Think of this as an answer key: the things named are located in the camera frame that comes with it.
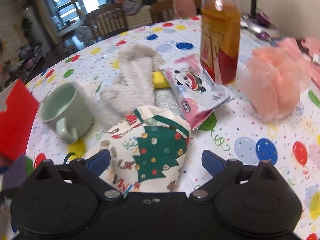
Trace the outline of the christmas print cloth bag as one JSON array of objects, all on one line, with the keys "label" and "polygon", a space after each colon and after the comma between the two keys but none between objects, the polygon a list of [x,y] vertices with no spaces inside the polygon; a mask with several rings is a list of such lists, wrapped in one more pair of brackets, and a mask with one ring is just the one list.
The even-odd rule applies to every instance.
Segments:
[{"label": "christmas print cloth bag", "polygon": [[109,129],[85,154],[108,150],[100,178],[122,193],[170,192],[182,169],[190,124],[170,110],[138,107]]}]

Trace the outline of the panda print tissue pack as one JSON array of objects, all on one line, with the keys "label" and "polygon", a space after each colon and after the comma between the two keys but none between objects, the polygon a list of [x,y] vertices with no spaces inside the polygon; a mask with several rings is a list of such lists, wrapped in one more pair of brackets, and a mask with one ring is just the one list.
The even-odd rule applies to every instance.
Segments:
[{"label": "panda print tissue pack", "polygon": [[196,55],[161,66],[161,71],[191,129],[197,129],[213,111],[231,100],[227,88],[213,81]]}]

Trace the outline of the pink mesh bath pouf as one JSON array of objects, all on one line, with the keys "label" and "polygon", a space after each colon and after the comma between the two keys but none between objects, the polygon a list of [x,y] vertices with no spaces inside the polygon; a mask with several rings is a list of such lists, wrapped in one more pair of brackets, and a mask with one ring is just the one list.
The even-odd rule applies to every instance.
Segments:
[{"label": "pink mesh bath pouf", "polygon": [[311,83],[310,64],[304,58],[294,59],[282,48],[253,50],[246,68],[248,75],[238,88],[263,120],[292,113]]}]

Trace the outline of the balloon print tablecloth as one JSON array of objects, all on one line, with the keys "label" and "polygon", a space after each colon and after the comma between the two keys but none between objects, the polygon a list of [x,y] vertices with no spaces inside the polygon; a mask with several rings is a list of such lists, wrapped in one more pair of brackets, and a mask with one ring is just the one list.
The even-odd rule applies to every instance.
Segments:
[{"label": "balloon print tablecloth", "polygon": [[[39,101],[69,81],[106,88],[120,73],[118,51],[128,44],[152,47],[171,63],[197,54],[200,36],[199,16],[133,29],[67,57],[28,82],[27,88]],[[301,239],[319,239],[319,89],[311,85],[289,116],[266,122],[256,115],[236,82],[228,90],[232,100],[192,131],[179,179],[170,188],[191,193],[210,180],[201,164],[204,150],[244,164],[268,159],[302,202],[296,234]]]}]

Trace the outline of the pale green ceramic mug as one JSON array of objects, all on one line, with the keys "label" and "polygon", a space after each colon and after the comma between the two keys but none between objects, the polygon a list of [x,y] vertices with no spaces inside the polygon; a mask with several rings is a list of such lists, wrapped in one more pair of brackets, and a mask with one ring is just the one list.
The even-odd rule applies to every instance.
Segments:
[{"label": "pale green ceramic mug", "polygon": [[75,143],[93,124],[93,114],[75,83],[58,86],[42,100],[39,116],[61,140]]}]

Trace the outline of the red cardboard shoe box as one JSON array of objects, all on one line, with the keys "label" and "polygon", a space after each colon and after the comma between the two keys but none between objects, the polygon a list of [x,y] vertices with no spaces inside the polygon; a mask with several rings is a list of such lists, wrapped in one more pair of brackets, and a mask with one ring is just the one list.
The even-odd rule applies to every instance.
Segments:
[{"label": "red cardboard shoe box", "polygon": [[1,155],[15,161],[25,154],[39,102],[17,79],[1,92]]}]

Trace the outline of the white fluffy sock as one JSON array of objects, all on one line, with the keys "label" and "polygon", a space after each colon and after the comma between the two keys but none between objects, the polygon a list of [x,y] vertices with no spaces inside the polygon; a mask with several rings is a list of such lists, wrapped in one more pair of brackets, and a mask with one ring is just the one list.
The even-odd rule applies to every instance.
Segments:
[{"label": "white fluffy sock", "polygon": [[97,87],[93,83],[75,84],[85,97],[94,120],[105,131],[138,107],[155,105],[152,76],[165,64],[156,49],[141,44],[125,45],[119,50],[117,59],[120,74],[97,96]]}]

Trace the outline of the yellow sponge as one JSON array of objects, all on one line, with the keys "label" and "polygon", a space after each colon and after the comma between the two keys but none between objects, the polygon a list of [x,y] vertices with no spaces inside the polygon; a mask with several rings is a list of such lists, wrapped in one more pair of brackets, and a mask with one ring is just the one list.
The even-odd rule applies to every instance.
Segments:
[{"label": "yellow sponge", "polygon": [[154,89],[170,88],[169,83],[167,82],[166,78],[164,77],[161,71],[156,71],[152,73],[152,83]]}]

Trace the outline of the wooden dining chair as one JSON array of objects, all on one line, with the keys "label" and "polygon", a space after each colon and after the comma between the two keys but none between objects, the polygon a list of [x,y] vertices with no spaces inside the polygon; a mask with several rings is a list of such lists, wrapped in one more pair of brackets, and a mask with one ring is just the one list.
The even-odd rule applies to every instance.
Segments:
[{"label": "wooden dining chair", "polygon": [[129,30],[123,6],[120,3],[107,4],[86,15],[94,39],[99,42]]}]

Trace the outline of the orange juice bottle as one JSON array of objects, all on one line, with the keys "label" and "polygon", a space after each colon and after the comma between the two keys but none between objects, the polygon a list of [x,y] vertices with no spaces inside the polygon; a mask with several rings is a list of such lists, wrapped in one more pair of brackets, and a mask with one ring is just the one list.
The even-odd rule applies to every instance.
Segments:
[{"label": "orange juice bottle", "polygon": [[200,62],[216,83],[231,83],[239,55],[239,0],[202,0],[201,18]]}]

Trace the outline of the pink towel on chair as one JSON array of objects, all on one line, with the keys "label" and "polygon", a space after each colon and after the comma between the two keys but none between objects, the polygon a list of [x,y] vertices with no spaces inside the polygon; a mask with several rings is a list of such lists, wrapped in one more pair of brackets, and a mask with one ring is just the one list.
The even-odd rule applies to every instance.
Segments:
[{"label": "pink towel on chair", "polygon": [[188,18],[197,14],[194,0],[172,0],[172,9],[176,19]]}]

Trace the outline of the wooden chair with pink towel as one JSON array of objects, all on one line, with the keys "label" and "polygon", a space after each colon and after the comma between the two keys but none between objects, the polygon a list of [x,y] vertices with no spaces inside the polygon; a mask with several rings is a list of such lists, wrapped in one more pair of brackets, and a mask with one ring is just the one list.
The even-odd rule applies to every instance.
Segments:
[{"label": "wooden chair with pink towel", "polygon": [[202,0],[162,0],[151,5],[152,22],[159,23],[173,19],[197,16]]}]

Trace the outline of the sofa with white cover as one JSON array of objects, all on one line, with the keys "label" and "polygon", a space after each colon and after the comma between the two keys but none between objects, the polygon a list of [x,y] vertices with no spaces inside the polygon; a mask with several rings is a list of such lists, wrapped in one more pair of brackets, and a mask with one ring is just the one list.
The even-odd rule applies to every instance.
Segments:
[{"label": "sofa with white cover", "polygon": [[153,24],[151,5],[157,0],[111,0],[123,6],[128,29],[136,29]]}]

